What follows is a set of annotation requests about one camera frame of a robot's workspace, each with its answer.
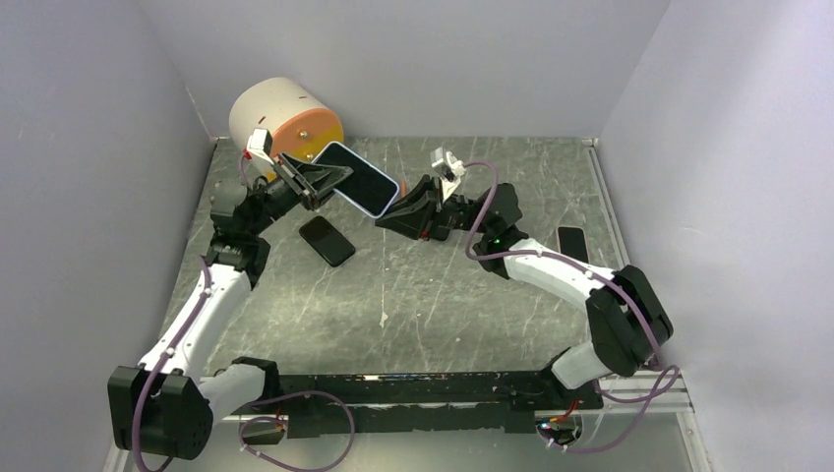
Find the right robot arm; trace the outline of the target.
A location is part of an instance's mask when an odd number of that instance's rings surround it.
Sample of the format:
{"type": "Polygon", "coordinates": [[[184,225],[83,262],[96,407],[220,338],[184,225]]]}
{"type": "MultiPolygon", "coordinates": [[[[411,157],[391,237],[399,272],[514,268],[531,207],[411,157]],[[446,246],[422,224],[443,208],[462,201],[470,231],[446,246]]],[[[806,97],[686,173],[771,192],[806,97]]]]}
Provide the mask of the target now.
{"type": "Polygon", "coordinates": [[[528,283],[569,302],[587,317],[589,340],[559,354],[540,383],[544,401],[563,408],[579,388],[609,374],[630,377],[674,333],[645,273],[634,265],[610,269],[557,253],[516,226],[516,190],[499,183],[471,200],[441,198],[441,179],[425,175],[376,224],[413,240],[444,241],[467,234],[470,259],[504,279],[528,283]]]}

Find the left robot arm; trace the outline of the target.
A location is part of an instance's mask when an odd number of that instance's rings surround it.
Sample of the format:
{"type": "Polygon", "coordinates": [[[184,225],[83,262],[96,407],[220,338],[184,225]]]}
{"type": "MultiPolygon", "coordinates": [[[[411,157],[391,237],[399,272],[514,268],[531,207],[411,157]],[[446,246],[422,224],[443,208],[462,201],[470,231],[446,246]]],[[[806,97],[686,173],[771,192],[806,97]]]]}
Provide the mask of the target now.
{"type": "Polygon", "coordinates": [[[107,393],[114,441],[148,470],[148,454],[192,460],[206,447],[213,425],[243,407],[268,413],[283,389],[273,361],[241,357],[219,375],[199,380],[210,351],[233,312],[256,288],[270,251],[262,233],[295,207],[314,210],[353,173],[346,166],[305,163],[285,153],[272,164],[277,176],[246,186],[219,181],[211,194],[213,235],[201,256],[201,276],[180,313],[134,367],[111,374],[107,393]]]}

